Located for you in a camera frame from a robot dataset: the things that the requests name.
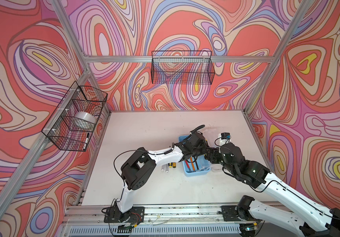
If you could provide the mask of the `clear plastic box lid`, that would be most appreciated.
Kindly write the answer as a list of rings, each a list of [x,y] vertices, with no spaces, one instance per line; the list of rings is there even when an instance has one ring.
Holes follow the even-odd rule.
[[[223,156],[221,154],[220,148],[215,145],[215,138],[213,140],[214,147],[209,146],[207,140],[205,140],[205,143],[207,145],[206,154],[204,155],[205,160],[209,162],[209,168],[212,172],[222,172],[222,163],[223,163]]]

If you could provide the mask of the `blue plastic tool box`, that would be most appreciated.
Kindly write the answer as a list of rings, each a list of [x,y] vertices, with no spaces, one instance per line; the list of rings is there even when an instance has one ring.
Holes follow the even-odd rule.
[[[201,133],[179,136],[178,140],[187,177],[204,175],[211,171],[211,163],[206,159],[209,146]]]

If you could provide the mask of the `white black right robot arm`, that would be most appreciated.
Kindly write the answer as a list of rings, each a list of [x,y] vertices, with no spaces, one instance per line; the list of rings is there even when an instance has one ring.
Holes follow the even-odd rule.
[[[243,195],[234,214],[270,222],[300,237],[340,237],[340,209],[329,209],[296,191],[267,167],[246,160],[233,143],[218,148],[208,147],[205,158],[222,165],[225,174],[248,185],[257,193],[264,193],[279,201],[288,211],[266,205],[253,197]]]

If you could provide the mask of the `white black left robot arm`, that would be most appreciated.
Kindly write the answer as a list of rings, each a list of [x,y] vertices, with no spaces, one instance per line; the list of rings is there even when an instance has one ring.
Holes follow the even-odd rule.
[[[135,150],[121,167],[125,186],[117,204],[119,211],[126,213],[132,209],[135,191],[147,183],[156,167],[203,156],[207,148],[205,137],[196,131],[167,149],[148,151],[141,147]]]

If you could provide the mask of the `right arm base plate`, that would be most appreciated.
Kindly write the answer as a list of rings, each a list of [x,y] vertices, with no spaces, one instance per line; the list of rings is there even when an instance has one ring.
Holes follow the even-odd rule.
[[[244,222],[260,222],[261,219],[254,218],[249,213],[249,205],[223,205],[221,210],[218,211],[224,218],[224,221],[244,221]]]

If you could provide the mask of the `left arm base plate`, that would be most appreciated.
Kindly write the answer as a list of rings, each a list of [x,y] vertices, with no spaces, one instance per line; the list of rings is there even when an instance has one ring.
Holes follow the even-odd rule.
[[[104,214],[104,223],[131,223],[137,224],[144,220],[145,207],[134,206],[127,212],[120,212],[117,206],[106,207],[101,210]]]

